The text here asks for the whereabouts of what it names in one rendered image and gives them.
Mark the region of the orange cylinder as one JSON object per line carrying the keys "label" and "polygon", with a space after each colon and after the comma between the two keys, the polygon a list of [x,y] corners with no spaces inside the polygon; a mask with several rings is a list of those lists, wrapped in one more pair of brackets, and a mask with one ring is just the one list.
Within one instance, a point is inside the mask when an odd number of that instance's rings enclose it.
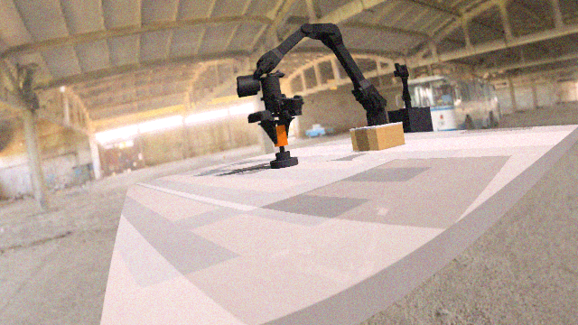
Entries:
{"label": "orange cylinder", "polygon": [[288,145],[285,126],[277,125],[276,133],[277,133],[277,144],[275,144],[275,147]]}

